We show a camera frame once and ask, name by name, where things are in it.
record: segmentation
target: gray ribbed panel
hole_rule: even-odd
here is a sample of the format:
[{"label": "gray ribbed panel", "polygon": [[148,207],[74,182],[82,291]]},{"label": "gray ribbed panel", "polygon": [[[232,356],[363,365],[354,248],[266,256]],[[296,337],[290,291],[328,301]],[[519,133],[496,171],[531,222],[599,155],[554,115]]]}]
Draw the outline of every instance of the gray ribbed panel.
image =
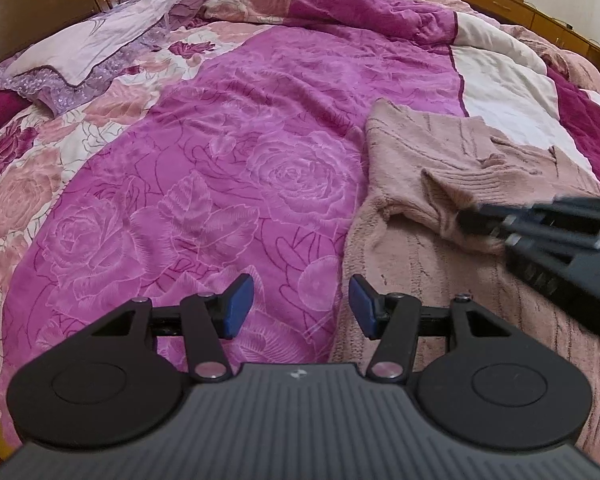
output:
[{"label": "gray ribbed panel", "polygon": [[[307,372],[302,378],[291,373]],[[150,436],[100,453],[24,446],[0,480],[600,480],[570,446],[482,452],[425,421],[397,386],[353,365],[245,365],[196,387]]]}]

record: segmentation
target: pink sweater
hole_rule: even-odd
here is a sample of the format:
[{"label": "pink sweater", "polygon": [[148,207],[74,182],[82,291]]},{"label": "pink sweater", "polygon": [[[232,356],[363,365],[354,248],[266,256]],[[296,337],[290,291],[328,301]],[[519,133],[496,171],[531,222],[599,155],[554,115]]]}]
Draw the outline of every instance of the pink sweater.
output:
[{"label": "pink sweater", "polygon": [[[517,146],[481,118],[415,112],[381,99],[366,134],[369,192],[347,236],[344,282],[359,273],[379,292],[406,292],[437,306],[470,292],[568,359],[586,374],[594,397],[578,444],[600,464],[599,341],[511,276],[501,244],[467,238],[455,224],[458,209],[474,203],[600,196],[600,184],[560,149]],[[364,368],[376,344],[362,335],[344,298],[331,358]],[[421,341],[416,366],[442,352],[442,341]]]}]

